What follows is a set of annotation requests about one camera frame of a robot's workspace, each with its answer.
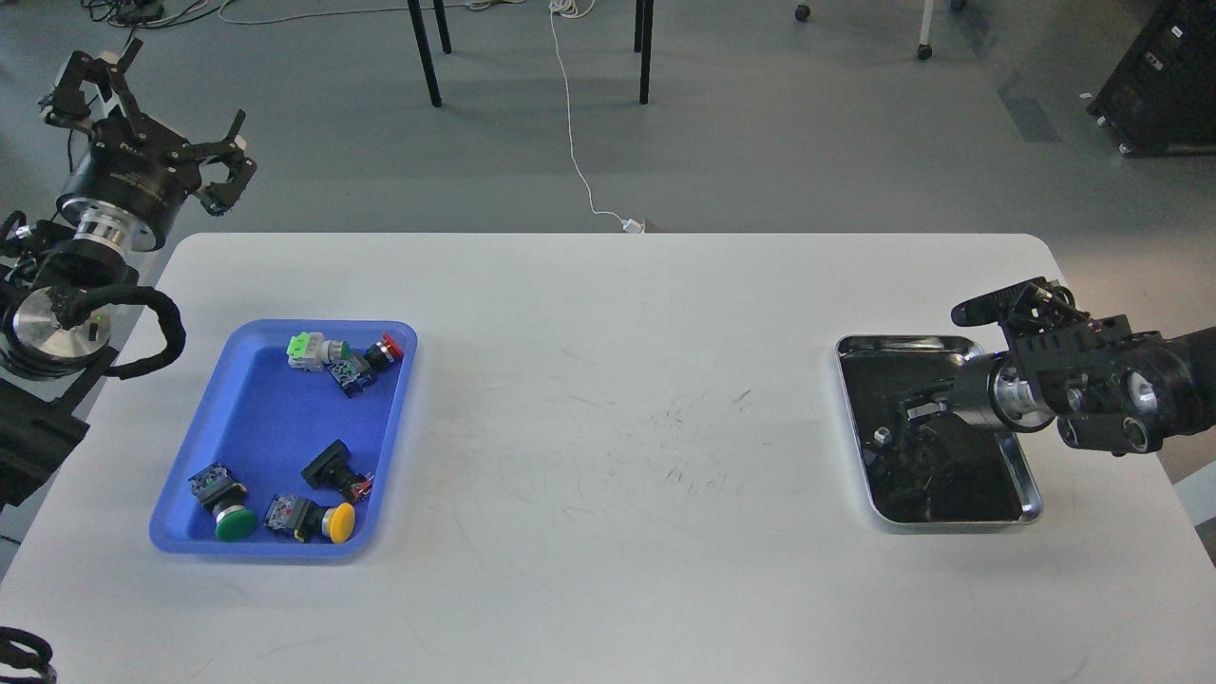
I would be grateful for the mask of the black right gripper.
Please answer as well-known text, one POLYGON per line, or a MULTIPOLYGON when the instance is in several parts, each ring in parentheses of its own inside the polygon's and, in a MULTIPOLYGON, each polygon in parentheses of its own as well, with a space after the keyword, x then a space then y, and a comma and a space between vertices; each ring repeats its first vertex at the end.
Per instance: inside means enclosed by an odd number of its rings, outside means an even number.
POLYGON ((897 399, 902 403, 903 420, 907 424, 927 424, 951 413, 973 428, 1012 431, 993 389, 1004 364, 1004 353, 972 357, 959 364, 955 381, 940 379, 930 385, 903 389, 897 399))

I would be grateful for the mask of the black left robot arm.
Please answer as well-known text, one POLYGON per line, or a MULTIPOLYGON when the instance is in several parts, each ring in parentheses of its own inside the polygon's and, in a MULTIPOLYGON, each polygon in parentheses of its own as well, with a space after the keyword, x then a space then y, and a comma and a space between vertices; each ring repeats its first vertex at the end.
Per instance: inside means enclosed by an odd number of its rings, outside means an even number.
POLYGON ((88 434, 77 407, 101 379, 135 379, 169 368, 185 351, 178 303, 139 282, 126 257, 167 242, 187 198, 226 214, 257 161, 236 113, 216 142, 190 142, 140 110, 122 55, 75 51, 47 96, 43 120, 81 133, 88 151, 71 164, 52 219, 2 220, 2 368, 30 381, 72 377, 44 400, 2 382, 2 506, 21 505, 88 434))

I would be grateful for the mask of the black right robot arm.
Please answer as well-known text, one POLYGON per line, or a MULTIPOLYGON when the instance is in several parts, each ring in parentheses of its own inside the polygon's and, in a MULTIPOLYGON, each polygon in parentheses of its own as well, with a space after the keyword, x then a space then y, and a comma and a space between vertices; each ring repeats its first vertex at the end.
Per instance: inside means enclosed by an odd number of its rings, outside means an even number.
POLYGON ((1043 276, 964 299, 951 319, 1000 325, 1007 348, 905 392, 910 425, 952 414, 983 431, 1055 426, 1064 445, 1122 456, 1215 424, 1212 327, 1173 338, 1138 332, 1122 314, 1082 312, 1073 291, 1043 276))

